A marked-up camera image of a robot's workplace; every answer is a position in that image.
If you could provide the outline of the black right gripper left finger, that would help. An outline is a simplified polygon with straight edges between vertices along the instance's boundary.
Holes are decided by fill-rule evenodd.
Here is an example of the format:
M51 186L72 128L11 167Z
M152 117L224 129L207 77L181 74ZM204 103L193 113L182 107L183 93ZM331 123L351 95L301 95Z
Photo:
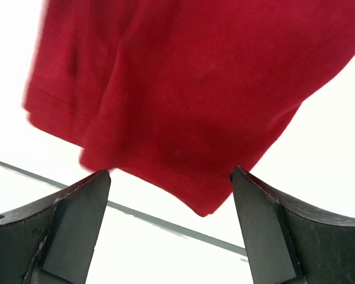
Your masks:
M0 214L0 284L85 283L111 179L100 170Z

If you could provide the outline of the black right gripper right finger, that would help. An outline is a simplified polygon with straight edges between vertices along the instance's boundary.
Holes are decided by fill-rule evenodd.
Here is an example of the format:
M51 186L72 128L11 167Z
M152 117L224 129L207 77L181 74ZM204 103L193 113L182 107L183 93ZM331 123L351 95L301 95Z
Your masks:
M355 284L355 218L308 204L240 167L231 183L254 283Z

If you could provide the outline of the dark red t shirt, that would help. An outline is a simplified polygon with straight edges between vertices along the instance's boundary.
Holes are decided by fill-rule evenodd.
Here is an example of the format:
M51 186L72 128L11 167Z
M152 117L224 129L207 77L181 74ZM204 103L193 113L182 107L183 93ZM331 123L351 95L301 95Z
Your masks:
M30 123L199 216L355 55L355 1L47 1Z

